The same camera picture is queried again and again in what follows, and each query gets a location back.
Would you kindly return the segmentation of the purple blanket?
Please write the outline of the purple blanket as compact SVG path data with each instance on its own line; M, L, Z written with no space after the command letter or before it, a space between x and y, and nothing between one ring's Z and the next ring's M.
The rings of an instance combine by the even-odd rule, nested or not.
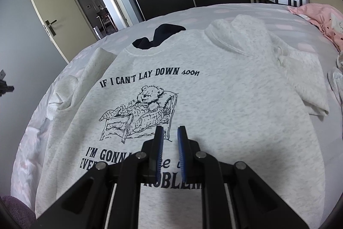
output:
M20 228L30 228L36 222L35 213L13 196L1 197L1 209Z

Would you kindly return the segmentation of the light grey printed sweatshirt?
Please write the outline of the light grey printed sweatshirt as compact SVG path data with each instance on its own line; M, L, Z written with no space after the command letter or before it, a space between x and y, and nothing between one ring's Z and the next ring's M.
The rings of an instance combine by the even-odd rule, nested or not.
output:
M139 228L201 228L201 192L180 173L177 129L217 160L250 166L310 228L325 171L310 117L329 112L316 55L239 15L157 47L98 49L52 121L35 201L40 216L99 161L119 163L164 128L161 179L141 189Z

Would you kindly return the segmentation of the dark navy garment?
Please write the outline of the dark navy garment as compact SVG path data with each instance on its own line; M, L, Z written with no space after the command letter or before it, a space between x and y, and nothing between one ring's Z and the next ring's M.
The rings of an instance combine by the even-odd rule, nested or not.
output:
M165 40L170 38L186 28L174 24L161 24L154 32L153 39L150 41L148 38L143 37L135 40L132 45L137 49L147 50L160 46Z

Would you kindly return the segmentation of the pink patterned garment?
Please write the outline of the pink patterned garment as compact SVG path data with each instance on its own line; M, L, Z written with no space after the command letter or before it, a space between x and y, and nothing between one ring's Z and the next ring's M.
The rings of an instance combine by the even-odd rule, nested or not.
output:
M308 3L299 7L289 6L288 10L316 26L339 52L342 51L343 25L340 11L331 5L320 3Z

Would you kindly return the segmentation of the white garment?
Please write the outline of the white garment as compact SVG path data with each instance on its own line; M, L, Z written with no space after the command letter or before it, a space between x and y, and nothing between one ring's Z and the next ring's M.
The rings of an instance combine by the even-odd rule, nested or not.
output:
M343 101L343 54L337 56L336 67L333 67L327 74L328 82L335 95L336 100L342 106Z

